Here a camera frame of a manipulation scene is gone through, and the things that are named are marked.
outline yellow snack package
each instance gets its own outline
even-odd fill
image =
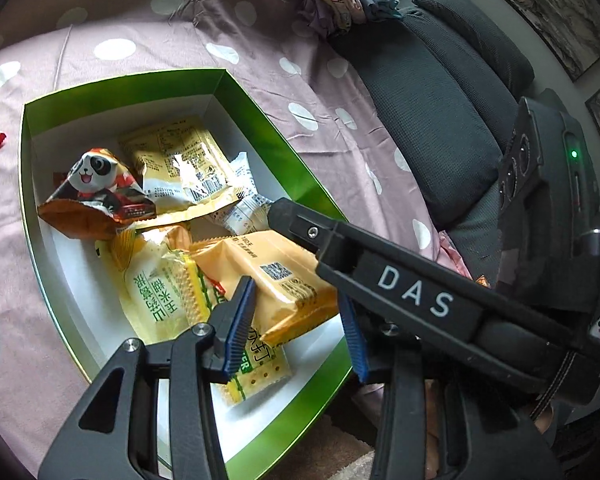
[[[196,304],[205,308],[187,311],[189,322],[194,325],[206,319],[198,319],[200,312],[210,312],[226,301],[225,290],[218,282],[206,277],[199,267],[195,281]],[[278,381],[289,377],[291,370],[282,348],[273,349],[262,342],[260,335],[251,327],[247,345],[242,354],[242,363],[238,373],[227,384],[218,384],[222,398],[229,405],[237,404],[254,396]]]
[[[157,209],[137,229],[191,220],[238,200],[235,172],[197,116],[146,126],[118,142]]]
[[[253,327],[275,347],[338,313],[336,289],[315,273],[315,255],[275,231],[195,242],[191,256],[231,298],[240,277],[258,286]]]
[[[179,336],[189,328],[193,311],[206,308],[195,302],[197,267],[186,251],[190,244],[191,235],[181,225],[142,233],[129,228],[109,242],[96,242],[122,310],[147,345]],[[206,320],[209,313],[198,317]]]

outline screw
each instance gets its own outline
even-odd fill
[[[192,330],[195,335],[202,337],[211,332],[211,325],[209,323],[198,323],[192,327]]]
[[[394,337],[400,333],[400,328],[395,323],[384,323],[380,331],[387,337]]]
[[[140,340],[135,337],[130,337],[122,343],[122,348],[125,349],[125,352],[135,352],[140,348]]]

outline pink fabric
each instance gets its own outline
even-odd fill
[[[46,310],[24,237],[17,151],[29,100],[127,73],[226,68],[353,223],[466,273],[359,76],[295,8],[280,0],[10,0],[0,13],[0,432],[32,472],[86,382]]]

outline orange snack package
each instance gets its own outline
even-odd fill
[[[190,253],[231,298],[240,277],[258,285],[253,327],[264,343],[278,346],[338,313],[336,289],[315,273],[315,255],[275,231],[195,242]]]
[[[155,218],[155,204],[108,150],[81,156],[38,216],[68,238],[110,240],[136,220]]]

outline cartoon panda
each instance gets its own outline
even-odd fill
[[[122,189],[142,194],[128,171],[119,171],[118,162],[98,149],[85,153],[71,168],[67,178],[80,202],[113,213],[126,202]]]

